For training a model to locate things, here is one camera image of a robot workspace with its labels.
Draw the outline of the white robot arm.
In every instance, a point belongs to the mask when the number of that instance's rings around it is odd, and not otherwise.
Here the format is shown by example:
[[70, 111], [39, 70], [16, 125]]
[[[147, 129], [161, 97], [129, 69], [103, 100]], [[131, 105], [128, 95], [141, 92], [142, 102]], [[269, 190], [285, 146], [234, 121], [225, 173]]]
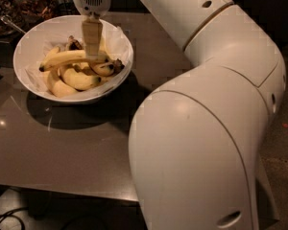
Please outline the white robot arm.
[[140, 0], [191, 70], [137, 109], [132, 180], [148, 230], [259, 230], [255, 168], [284, 59], [232, 0]]

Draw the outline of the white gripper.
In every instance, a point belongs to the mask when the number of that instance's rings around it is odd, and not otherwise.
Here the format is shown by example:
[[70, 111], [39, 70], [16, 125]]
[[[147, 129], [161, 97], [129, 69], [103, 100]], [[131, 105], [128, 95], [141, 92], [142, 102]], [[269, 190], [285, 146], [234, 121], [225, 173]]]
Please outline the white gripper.
[[82, 32], [84, 50], [89, 58], [96, 58], [99, 54], [103, 24], [93, 15], [104, 16], [111, 4], [111, 0], [73, 0], [76, 9], [83, 17]]

